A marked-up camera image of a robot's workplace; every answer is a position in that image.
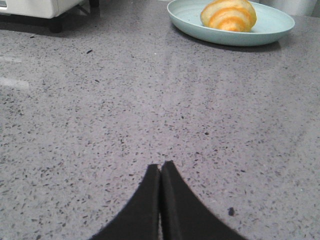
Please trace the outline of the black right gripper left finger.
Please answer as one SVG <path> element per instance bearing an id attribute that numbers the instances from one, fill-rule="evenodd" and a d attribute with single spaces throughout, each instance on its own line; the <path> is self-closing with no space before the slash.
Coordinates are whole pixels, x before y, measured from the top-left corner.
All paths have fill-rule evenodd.
<path id="1" fill-rule="evenodd" d="M 157 240 L 161 173 L 147 167 L 139 187 L 116 217 L 93 240 Z"/>

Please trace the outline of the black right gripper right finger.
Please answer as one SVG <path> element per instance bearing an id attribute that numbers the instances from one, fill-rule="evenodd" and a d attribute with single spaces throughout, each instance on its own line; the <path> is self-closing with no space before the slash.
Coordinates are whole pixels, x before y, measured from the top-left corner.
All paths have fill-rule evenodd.
<path id="1" fill-rule="evenodd" d="M 165 240 L 243 240 L 215 217 L 184 182 L 173 161 L 161 169 L 161 224 Z"/>

